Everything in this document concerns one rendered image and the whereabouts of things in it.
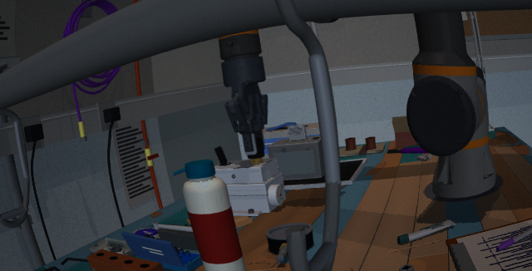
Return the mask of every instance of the brown cup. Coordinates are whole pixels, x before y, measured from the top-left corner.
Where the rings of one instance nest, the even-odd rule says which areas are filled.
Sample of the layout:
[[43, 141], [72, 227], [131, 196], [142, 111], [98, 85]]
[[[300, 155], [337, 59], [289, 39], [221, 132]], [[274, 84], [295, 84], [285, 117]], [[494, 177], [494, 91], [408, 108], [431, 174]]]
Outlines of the brown cup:
[[357, 142], [355, 137], [346, 138], [346, 150], [355, 150], [357, 148]]
[[366, 138], [366, 150], [375, 150], [376, 148], [375, 137]]

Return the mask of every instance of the white machine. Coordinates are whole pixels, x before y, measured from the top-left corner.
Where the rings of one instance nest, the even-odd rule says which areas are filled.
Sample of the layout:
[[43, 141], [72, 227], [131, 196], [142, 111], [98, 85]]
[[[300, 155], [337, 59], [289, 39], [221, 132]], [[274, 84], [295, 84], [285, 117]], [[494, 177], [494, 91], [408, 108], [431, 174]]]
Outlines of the white machine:
[[283, 174], [275, 158], [264, 159], [258, 165], [252, 165], [250, 160], [236, 160], [214, 169], [227, 185], [235, 216], [269, 213], [286, 199]]

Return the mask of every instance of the sheet of paper with lines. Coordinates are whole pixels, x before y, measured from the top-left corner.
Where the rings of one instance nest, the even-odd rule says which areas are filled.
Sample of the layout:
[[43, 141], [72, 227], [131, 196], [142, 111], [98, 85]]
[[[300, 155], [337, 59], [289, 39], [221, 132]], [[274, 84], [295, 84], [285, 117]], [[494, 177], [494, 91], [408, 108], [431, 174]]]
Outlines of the sheet of paper with lines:
[[532, 229], [532, 220], [458, 238], [456, 242], [465, 245], [477, 270], [532, 270], [532, 235], [500, 252], [496, 249], [528, 229]]

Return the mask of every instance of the white bottle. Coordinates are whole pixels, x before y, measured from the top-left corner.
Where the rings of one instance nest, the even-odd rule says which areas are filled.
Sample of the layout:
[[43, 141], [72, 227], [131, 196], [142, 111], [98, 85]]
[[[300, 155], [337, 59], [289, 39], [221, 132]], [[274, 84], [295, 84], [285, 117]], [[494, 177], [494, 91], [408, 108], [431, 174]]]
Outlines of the white bottle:
[[205, 271], [245, 271], [227, 185], [214, 176], [212, 160], [185, 164], [186, 209]]

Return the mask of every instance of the wooden floor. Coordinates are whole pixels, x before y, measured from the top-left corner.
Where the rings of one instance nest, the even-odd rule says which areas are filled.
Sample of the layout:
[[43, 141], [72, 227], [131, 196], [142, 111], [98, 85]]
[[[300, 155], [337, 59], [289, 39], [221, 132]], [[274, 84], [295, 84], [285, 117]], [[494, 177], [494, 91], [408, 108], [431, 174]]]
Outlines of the wooden floor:
[[[510, 146], [518, 141], [505, 132], [497, 132], [496, 138], [490, 139], [496, 172], [504, 184], [496, 192], [471, 201], [478, 211], [474, 217], [480, 220], [480, 230], [532, 218], [532, 165], [522, 156], [529, 154], [529, 148]], [[394, 148], [392, 141], [388, 150]], [[413, 265], [416, 271], [456, 270], [446, 247], [446, 231], [410, 244], [397, 244], [401, 234], [446, 220], [450, 209], [446, 209], [445, 202], [430, 200], [424, 193], [432, 182], [437, 157], [404, 164], [401, 157], [402, 154], [385, 154], [381, 164], [360, 175], [374, 177], [338, 236], [333, 270], [387, 271], [398, 270], [404, 264]], [[290, 191], [282, 206], [241, 229], [246, 269], [290, 270], [289, 264], [275, 261], [264, 233], [280, 224], [313, 224], [324, 211], [324, 198], [325, 189]], [[348, 201], [342, 198], [342, 205]]]

